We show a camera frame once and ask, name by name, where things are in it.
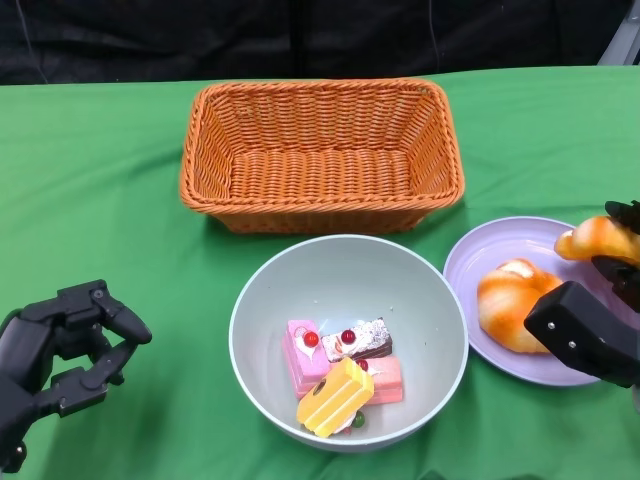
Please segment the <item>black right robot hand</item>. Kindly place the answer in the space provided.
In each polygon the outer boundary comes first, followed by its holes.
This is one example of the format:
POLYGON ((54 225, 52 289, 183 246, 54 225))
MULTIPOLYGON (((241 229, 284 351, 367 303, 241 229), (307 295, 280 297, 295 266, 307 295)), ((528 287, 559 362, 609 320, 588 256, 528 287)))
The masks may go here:
MULTIPOLYGON (((565 260, 588 261, 611 291, 639 311, 639 202, 605 203, 606 214, 563 233, 554 246, 565 260)), ((623 388, 639 387, 639 330, 576 281, 537 301, 526 330, 565 366, 623 388)))

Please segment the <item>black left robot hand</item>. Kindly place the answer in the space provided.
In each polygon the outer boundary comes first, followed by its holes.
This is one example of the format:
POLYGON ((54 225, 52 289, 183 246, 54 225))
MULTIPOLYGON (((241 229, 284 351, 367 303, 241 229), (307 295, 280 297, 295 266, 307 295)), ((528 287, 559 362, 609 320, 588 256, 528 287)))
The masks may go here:
POLYGON ((102 402, 109 386, 124 382, 137 347, 151 340, 103 280, 11 312, 1 325, 1 472, 21 469, 33 423, 102 402))

